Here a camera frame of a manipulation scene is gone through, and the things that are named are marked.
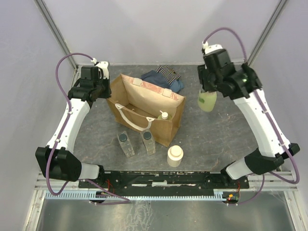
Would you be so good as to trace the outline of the large green beige-cap bottle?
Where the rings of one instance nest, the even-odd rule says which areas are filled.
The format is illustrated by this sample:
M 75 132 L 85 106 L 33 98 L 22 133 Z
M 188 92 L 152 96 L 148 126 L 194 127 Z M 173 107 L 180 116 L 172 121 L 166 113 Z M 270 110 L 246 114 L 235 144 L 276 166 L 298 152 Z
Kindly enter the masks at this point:
M 216 92 L 205 92 L 204 90 L 199 90 L 197 103 L 202 111 L 211 112 L 214 109 L 216 100 Z

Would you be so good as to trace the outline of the brown canvas tote bag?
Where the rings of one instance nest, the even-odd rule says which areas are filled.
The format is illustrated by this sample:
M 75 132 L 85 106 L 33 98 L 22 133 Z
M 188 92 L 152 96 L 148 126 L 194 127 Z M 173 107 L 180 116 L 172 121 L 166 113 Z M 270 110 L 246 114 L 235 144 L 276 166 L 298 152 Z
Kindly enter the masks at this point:
M 180 127 L 186 97 L 123 74 L 113 80 L 111 91 L 107 103 L 116 122 L 137 132 L 149 129 L 157 143 L 165 147 L 171 144 Z M 160 111 L 168 112 L 172 119 L 157 120 Z

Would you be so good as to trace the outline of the small green pump bottle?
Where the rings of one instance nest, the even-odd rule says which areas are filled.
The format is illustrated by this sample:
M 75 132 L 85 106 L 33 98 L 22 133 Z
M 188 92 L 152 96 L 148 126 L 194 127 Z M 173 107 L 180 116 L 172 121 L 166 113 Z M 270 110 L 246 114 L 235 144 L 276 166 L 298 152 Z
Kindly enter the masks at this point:
M 160 111 L 160 115 L 158 116 L 157 120 L 166 120 L 170 121 L 172 116 L 168 112 Z

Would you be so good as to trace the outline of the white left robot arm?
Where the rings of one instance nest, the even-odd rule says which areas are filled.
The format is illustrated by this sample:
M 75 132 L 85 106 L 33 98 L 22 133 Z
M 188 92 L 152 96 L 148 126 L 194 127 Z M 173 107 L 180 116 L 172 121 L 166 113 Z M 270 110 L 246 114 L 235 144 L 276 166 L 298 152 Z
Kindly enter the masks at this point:
M 77 134 L 85 116 L 98 99 L 111 97 L 109 63 L 99 62 L 95 66 L 81 67 L 81 76 L 68 92 L 70 104 L 53 137 L 45 147 L 37 148 L 35 157 L 43 174 L 55 180 L 75 182 L 89 179 L 100 188 L 106 183 L 106 176 L 100 172 L 100 165 L 80 162 L 74 155 Z

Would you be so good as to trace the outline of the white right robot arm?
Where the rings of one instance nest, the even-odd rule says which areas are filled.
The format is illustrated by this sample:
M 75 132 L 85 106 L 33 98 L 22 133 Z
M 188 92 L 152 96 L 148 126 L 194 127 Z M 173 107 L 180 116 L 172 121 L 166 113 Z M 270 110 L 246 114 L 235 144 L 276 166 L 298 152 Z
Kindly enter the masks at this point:
M 293 163 L 299 145 L 291 143 L 279 128 L 256 72 L 247 63 L 236 70 L 227 50 L 219 44 L 204 44 L 202 54 L 205 63 L 197 67 L 200 82 L 197 103 L 200 109 L 212 111 L 217 92 L 230 98 L 243 113 L 258 144 L 255 151 L 223 169 L 220 176 L 222 186 L 231 188 L 239 178 L 252 173 L 272 173 L 287 158 Z

